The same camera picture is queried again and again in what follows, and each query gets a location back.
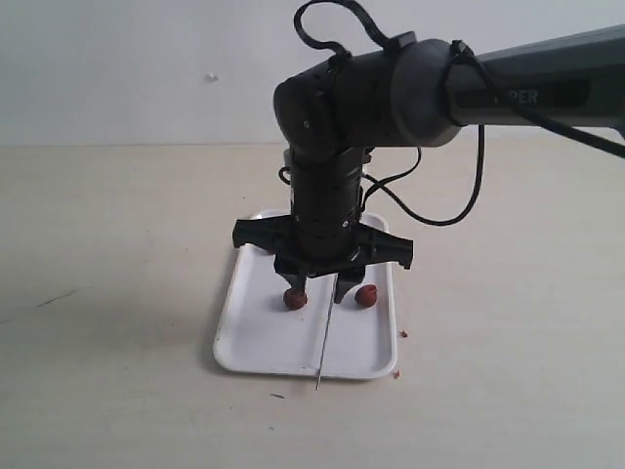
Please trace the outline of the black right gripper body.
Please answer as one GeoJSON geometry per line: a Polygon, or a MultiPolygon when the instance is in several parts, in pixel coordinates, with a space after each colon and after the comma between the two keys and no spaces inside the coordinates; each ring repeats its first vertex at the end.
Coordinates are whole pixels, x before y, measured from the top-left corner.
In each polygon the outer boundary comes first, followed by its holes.
{"type": "Polygon", "coordinates": [[[412,240],[364,224],[357,209],[239,219],[232,242],[272,253],[274,269],[284,277],[361,278],[370,265],[396,263],[408,270],[413,261],[412,240]]]}

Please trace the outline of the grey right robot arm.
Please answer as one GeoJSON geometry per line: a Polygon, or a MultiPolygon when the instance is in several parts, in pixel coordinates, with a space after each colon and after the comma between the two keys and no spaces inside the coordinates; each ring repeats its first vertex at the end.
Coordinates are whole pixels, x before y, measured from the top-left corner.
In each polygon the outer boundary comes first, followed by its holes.
{"type": "Polygon", "coordinates": [[[360,178],[377,148],[438,148],[466,126],[544,128],[605,152],[591,134],[624,127],[624,29],[475,55],[463,42],[404,33],[378,51],[335,55],[282,83],[273,110],[289,150],[290,211],[236,222],[235,246],[274,255],[291,286],[337,276],[342,299],[369,265],[409,268],[410,240],[364,225],[360,178]]]}

